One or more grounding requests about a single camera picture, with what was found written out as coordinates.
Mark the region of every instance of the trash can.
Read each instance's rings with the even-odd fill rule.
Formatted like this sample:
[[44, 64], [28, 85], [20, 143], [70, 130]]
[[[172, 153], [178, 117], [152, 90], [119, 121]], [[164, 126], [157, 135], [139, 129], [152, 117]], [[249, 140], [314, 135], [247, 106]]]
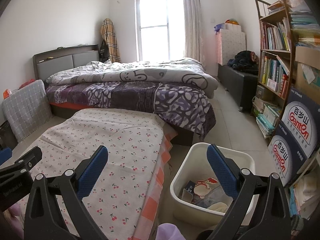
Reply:
[[[170, 194], [175, 200], [173, 216], [178, 220], [201, 228], [209, 228], [218, 224], [224, 213], [187, 203], [182, 201], [180, 197], [182, 190], [190, 180], [197, 182], [207, 178], [217, 178], [207, 160], [207, 148], [209, 145], [208, 143], [197, 143], [191, 147], [170, 185]], [[223, 147], [218, 148], [226, 158], [233, 159], [239, 168], [247, 168], [255, 174], [255, 163], [250, 155]], [[253, 207], [253, 198], [247, 214]], [[223, 202], [229, 207], [232, 203], [232, 198], [226, 196]]]
[[0, 126], [0, 138], [3, 142], [1, 144], [2, 148], [9, 147], [11, 150], [13, 150], [18, 145], [17, 139], [14, 136], [8, 121], [5, 121]]

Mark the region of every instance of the purple bed sheet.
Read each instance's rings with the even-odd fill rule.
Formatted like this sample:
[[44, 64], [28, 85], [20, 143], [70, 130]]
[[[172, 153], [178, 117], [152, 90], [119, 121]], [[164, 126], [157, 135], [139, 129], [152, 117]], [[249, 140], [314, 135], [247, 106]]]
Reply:
[[165, 122], [197, 133], [201, 139], [216, 124], [208, 98], [191, 84], [142, 81], [83, 83], [52, 85], [46, 93], [49, 103], [154, 113]]

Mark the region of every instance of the bed frame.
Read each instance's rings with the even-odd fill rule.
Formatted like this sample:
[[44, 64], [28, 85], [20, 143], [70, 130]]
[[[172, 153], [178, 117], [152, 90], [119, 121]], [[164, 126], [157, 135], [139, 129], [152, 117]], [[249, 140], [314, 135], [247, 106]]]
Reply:
[[[73, 67], [80, 66], [81, 62], [85, 62], [85, 64], [87, 64], [90, 61], [97, 60], [97, 53], [99, 54], [98, 45], [83, 45], [55, 49], [36, 54], [33, 56], [33, 66], [36, 79], [41, 79], [45, 83], [47, 77], [53, 73], [61, 71], [59, 69], [55, 69], [55, 62], [57, 62], [57, 64], [65, 65], [65, 70], [71, 69]], [[65, 119], [72, 117], [78, 111], [54, 105], [51, 105], [51, 110], [55, 116]], [[171, 143], [192, 146], [193, 132], [175, 125], [171, 126], [178, 132], [178, 136], [172, 139]]]

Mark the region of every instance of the metal screw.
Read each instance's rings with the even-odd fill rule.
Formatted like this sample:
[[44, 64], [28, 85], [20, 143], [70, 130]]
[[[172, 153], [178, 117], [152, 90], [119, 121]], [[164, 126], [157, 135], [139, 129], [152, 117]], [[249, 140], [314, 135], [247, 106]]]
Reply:
[[249, 175], [250, 174], [250, 171], [248, 169], [242, 169], [241, 172], [242, 172], [243, 175]]
[[36, 176], [37, 180], [41, 180], [42, 178], [43, 178], [43, 174], [41, 174], [41, 173]]
[[276, 174], [276, 173], [272, 173], [272, 177], [273, 177], [274, 179], [279, 179], [279, 175]]
[[64, 174], [66, 176], [71, 176], [73, 174], [73, 170], [67, 170]]

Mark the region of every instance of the black backpack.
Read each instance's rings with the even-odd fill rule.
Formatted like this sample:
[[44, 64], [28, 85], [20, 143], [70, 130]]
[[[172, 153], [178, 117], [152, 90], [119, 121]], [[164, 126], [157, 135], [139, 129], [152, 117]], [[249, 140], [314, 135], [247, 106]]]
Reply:
[[110, 57], [109, 46], [103, 40], [100, 47], [100, 61], [106, 62], [109, 59], [109, 57]]

